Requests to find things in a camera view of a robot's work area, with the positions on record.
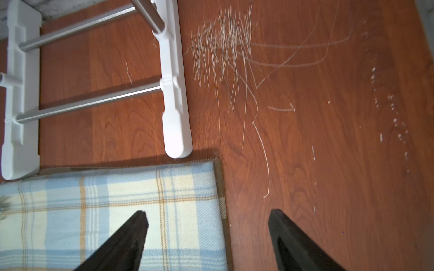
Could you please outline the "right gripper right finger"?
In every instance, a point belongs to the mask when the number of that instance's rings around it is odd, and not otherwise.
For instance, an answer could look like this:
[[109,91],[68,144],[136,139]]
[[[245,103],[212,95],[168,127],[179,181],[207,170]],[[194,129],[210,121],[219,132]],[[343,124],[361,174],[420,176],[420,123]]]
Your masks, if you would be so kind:
[[271,210],[268,227],[280,271],[343,271],[282,210]]

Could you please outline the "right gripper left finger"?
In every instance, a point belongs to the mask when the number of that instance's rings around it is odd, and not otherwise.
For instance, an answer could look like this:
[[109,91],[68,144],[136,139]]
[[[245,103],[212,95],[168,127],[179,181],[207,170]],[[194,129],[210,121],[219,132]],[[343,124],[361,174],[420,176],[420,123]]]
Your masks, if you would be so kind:
[[137,271],[149,229],[146,212],[135,212],[77,271]]

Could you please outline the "blue cream plaid scarf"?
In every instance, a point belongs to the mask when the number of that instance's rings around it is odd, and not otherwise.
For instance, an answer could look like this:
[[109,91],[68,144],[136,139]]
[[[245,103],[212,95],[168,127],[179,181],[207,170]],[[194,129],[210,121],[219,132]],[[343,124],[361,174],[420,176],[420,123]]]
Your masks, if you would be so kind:
[[142,271],[229,271],[215,164],[72,171],[1,185],[1,269],[71,271],[135,212],[149,228]]

